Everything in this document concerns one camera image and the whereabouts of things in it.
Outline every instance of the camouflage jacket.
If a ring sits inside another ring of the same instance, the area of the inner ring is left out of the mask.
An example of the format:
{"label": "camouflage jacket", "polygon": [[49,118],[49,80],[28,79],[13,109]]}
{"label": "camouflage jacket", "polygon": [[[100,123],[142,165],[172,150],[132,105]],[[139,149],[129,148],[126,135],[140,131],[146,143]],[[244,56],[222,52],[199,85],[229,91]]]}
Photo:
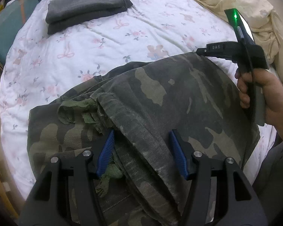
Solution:
{"label": "camouflage jacket", "polygon": [[123,134],[97,186],[108,225],[177,225],[189,183],[173,161],[170,130],[208,157],[231,156],[240,165],[260,137],[234,83],[207,58],[190,52],[130,62],[31,110],[27,150],[35,176],[54,154],[91,147],[105,127]]}

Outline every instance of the white bedsheet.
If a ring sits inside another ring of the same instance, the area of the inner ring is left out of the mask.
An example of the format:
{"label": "white bedsheet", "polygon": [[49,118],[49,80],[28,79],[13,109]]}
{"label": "white bedsheet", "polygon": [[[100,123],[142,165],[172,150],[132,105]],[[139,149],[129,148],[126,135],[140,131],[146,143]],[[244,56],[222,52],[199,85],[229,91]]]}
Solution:
{"label": "white bedsheet", "polygon": [[[50,103],[68,89],[129,61],[155,61],[236,40],[232,28],[193,0],[131,0],[133,7],[47,35],[51,0],[42,0],[9,50],[0,82],[2,146],[17,187],[26,198],[35,183],[27,155],[29,110]],[[237,66],[213,59],[235,81]],[[261,140],[245,173],[253,182],[275,140],[260,128]]]}

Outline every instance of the human arm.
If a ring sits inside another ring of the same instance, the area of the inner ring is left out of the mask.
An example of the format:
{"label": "human arm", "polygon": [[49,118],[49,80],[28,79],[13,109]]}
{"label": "human arm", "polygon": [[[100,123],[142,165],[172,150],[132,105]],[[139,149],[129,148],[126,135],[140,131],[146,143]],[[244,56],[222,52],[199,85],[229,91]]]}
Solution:
{"label": "human arm", "polygon": [[[266,100],[266,123],[273,125],[283,139],[283,86],[281,82],[265,69],[254,69],[255,82],[262,86]],[[249,108],[250,97],[247,95],[247,82],[252,82],[251,73],[240,74],[237,70],[235,78],[238,79],[240,105]]]}

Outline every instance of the teal cushion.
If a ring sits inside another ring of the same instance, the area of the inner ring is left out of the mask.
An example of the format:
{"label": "teal cushion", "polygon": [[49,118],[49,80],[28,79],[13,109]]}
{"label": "teal cushion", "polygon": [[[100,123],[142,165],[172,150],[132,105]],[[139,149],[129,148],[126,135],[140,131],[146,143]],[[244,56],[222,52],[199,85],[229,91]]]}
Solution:
{"label": "teal cushion", "polygon": [[[38,0],[23,0],[25,21],[28,20],[37,4]],[[2,65],[5,65],[6,55],[22,26],[21,3],[15,0],[0,12],[0,63]]]}

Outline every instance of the gray cloth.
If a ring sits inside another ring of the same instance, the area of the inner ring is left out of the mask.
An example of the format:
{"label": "gray cloth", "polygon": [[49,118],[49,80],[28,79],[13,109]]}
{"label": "gray cloth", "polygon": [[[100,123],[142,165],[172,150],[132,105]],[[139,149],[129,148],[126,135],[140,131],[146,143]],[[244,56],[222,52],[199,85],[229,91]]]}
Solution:
{"label": "gray cloth", "polygon": [[66,28],[70,26],[77,25],[79,23],[89,21],[92,19],[98,19],[102,17],[108,17],[115,15],[117,13],[121,13],[124,11],[127,11],[128,8],[130,8],[133,4],[130,0],[123,0],[124,5],[121,7],[116,8],[110,8],[110,9],[103,9],[99,11],[92,11],[88,13],[82,13],[76,16],[73,16],[71,18],[63,19],[57,22],[53,22],[48,25],[48,35],[52,35],[54,33],[57,33],[59,31],[65,30]]}
{"label": "gray cloth", "polygon": [[123,0],[53,0],[48,4],[48,24],[82,13],[121,7]]}
{"label": "gray cloth", "polygon": [[269,224],[278,225],[275,220],[283,211],[283,142],[268,152],[253,188]]}

